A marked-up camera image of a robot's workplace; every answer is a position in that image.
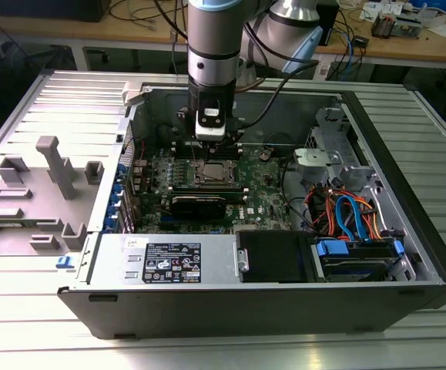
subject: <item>warning label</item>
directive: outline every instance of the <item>warning label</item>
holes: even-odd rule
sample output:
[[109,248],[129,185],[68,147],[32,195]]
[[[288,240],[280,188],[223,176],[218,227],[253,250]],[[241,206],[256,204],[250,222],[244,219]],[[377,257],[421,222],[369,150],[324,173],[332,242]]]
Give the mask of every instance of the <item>warning label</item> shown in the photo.
[[200,243],[148,243],[144,261],[147,284],[200,283]]

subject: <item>wooden table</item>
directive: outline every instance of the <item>wooden table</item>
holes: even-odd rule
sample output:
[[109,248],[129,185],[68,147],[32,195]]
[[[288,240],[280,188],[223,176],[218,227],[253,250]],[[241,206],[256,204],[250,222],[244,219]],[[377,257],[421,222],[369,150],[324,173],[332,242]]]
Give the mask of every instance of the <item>wooden table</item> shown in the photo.
[[[150,0],[130,0],[132,9],[153,7]],[[173,2],[165,2],[165,10],[173,9]],[[181,11],[178,11],[178,23],[182,24]],[[121,18],[129,18],[126,2],[115,7],[114,14]],[[155,8],[137,13],[140,18],[157,15]],[[86,47],[118,48],[136,50],[171,50],[169,37],[170,27],[159,16],[155,23],[139,22],[144,25],[154,25],[152,31],[146,27],[129,21],[113,18],[106,13],[101,22],[79,22],[58,19],[1,17],[0,26],[18,42],[39,43],[47,45],[66,45],[72,49],[78,70],[89,70]],[[8,38],[0,31],[0,41]],[[183,40],[179,38],[176,50],[185,51]]]
[[[153,6],[150,0],[131,0],[131,2],[132,8]],[[167,2],[164,6],[166,10],[171,10],[173,3]],[[129,17],[126,2],[116,7],[114,12],[117,16]],[[179,13],[178,19],[181,20],[181,12]],[[427,29],[422,31],[419,39],[374,38],[371,36],[372,23],[359,21],[359,10],[349,13],[349,11],[344,11],[347,23],[355,33],[370,39],[364,57],[365,63],[446,68],[446,38]],[[143,16],[156,14],[158,12],[155,8],[139,13]],[[170,50],[170,27],[162,17],[155,20],[155,31],[132,22],[115,19],[109,14],[106,14],[99,23],[0,17],[0,25],[19,42],[69,46],[74,54],[77,69],[88,70],[85,47]],[[6,40],[8,40],[7,37],[0,31],[0,41]],[[186,50],[182,40],[176,44],[176,50]],[[328,46],[319,46],[316,50],[314,59],[319,59],[320,65],[314,78],[325,79],[330,64],[339,59],[345,51],[339,34],[334,33]]]
[[[354,30],[355,35],[370,40],[363,58],[364,63],[446,69],[445,37],[423,29],[419,39],[401,37],[379,39],[371,35],[373,23],[359,19],[360,9],[343,11],[343,13],[347,24]],[[336,20],[344,22],[341,15],[338,15]],[[346,29],[346,27],[337,23],[336,26]],[[340,37],[339,33],[334,32],[330,37],[329,45],[319,46],[315,51],[316,56],[320,59],[315,79],[325,79],[330,64],[346,52]],[[355,50],[355,54],[358,56],[360,54],[359,50]]]

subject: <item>yellow wire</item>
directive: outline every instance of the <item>yellow wire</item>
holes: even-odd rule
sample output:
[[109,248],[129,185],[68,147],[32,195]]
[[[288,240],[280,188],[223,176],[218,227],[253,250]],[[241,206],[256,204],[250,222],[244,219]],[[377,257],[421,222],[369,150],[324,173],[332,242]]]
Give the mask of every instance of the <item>yellow wire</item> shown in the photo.
[[379,239],[382,239],[382,236],[380,235],[380,233],[378,232],[378,228],[377,228],[377,214],[374,214],[374,230],[375,230],[375,234]]
[[[371,210],[373,210],[373,207],[368,204],[367,202],[365,202],[363,199],[361,198],[355,198],[354,200],[356,200],[357,202],[360,202],[361,204],[364,204],[365,206],[367,206],[368,208],[370,208]],[[382,239],[382,236],[380,235],[380,233],[378,232],[378,227],[377,227],[377,214],[374,213],[374,231],[375,231],[375,237],[377,237],[378,239]]]

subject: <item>blue tab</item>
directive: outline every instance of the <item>blue tab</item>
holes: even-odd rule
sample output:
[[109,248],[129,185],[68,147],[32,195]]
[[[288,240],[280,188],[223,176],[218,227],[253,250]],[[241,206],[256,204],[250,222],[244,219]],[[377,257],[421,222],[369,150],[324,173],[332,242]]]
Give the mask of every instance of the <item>blue tab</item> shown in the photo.
[[325,248],[325,244],[323,241],[317,244],[317,251],[319,256],[324,256],[327,254],[327,249]]
[[342,240],[326,240],[325,245],[329,254],[349,254],[345,241]]
[[56,268],[74,268],[72,258],[70,256],[60,256],[55,265]]
[[394,242],[394,248],[395,248],[397,254],[399,254],[400,256],[404,254],[404,246],[402,245],[401,241],[396,240]]
[[349,254],[347,244],[342,240],[321,240],[317,244],[317,250],[319,256],[325,254]]
[[111,203],[118,203],[119,200],[120,200],[120,197],[118,195],[116,195],[116,194],[111,194],[109,196],[109,201]]
[[112,218],[109,217],[105,218],[105,225],[107,227],[115,227],[115,223],[116,222]]
[[118,172],[121,174],[127,173],[127,167],[123,166],[121,163],[118,163],[118,167],[116,168]]

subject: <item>aluminum extrusion table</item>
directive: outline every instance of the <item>aluminum extrusion table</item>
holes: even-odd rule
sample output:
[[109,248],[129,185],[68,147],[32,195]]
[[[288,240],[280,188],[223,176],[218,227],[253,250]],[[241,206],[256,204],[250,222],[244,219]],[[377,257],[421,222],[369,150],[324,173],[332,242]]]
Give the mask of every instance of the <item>aluminum extrusion table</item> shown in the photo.
[[[127,81],[184,76],[55,72],[40,76],[0,130],[4,154],[45,167],[36,138],[57,135],[74,166],[105,160],[125,114]],[[278,80],[266,82],[276,86]],[[291,81],[289,89],[356,93],[446,243],[446,123],[399,85]],[[56,297],[72,272],[57,257],[0,257],[0,368],[446,368],[446,306],[409,315],[383,333],[103,341]]]

